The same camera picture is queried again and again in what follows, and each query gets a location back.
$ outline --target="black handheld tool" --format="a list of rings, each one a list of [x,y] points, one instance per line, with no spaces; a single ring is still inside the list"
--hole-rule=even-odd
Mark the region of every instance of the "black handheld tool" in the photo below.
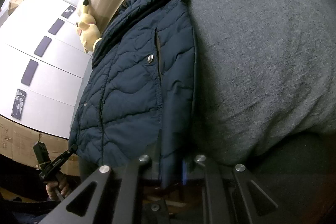
[[[62,165],[70,158],[70,156],[74,152],[76,152],[77,148],[77,145],[74,144],[67,151],[59,155],[55,160],[51,161],[46,145],[41,142],[35,143],[33,149],[42,170],[39,174],[40,180],[42,182],[45,182],[55,180],[56,178],[59,181],[57,175],[58,171],[61,169]],[[58,188],[55,189],[55,192],[60,201],[64,200]]]

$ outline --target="silver bolt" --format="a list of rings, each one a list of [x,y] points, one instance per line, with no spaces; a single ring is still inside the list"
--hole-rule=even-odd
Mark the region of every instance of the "silver bolt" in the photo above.
[[[153,54],[150,54],[150,55],[147,57],[147,62],[148,62],[148,63],[152,63],[153,58],[154,58],[154,55],[153,55]]]
[[[156,212],[156,211],[159,211],[160,210],[160,205],[158,204],[153,204],[152,205],[152,211]]]
[[[196,160],[200,161],[200,162],[205,161],[206,160],[206,156],[204,156],[204,155],[197,155],[196,156]]]
[[[139,160],[141,162],[146,162],[146,161],[149,160],[149,156],[148,155],[142,155],[142,156],[139,157]]]
[[[243,165],[243,164],[237,164],[237,165],[236,165],[236,170],[237,170],[238,172],[244,172],[244,171],[246,170],[246,167],[245,167],[245,165]]]
[[[110,171],[110,167],[107,166],[107,165],[103,165],[99,168],[99,172],[101,172],[101,173],[106,173],[108,171]]]

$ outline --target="puffer jacket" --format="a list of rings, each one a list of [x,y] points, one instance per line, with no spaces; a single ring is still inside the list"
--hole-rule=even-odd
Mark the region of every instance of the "puffer jacket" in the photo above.
[[[161,135],[163,186],[176,174],[194,105],[195,38],[187,0],[128,0],[96,45],[69,145],[125,165]]]

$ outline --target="hand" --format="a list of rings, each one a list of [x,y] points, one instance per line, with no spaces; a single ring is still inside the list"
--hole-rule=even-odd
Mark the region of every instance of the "hand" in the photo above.
[[[59,201],[59,198],[55,192],[55,188],[58,187],[61,195],[66,198],[71,193],[70,185],[67,182],[67,178],[61,172],[57,173],[58,181],[48,181],[45,189],[47,190],[48,196],[51,200]]]

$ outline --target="yellow plush toy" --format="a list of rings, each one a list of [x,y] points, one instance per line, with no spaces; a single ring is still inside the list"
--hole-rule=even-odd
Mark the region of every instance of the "yellow plush toy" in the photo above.
[[[94,17],[88,14],[89,0],[83,1],[82,13],[76,24],[76,32],[80,36],[84,52],[94,52],[96,44],[102,40]]]

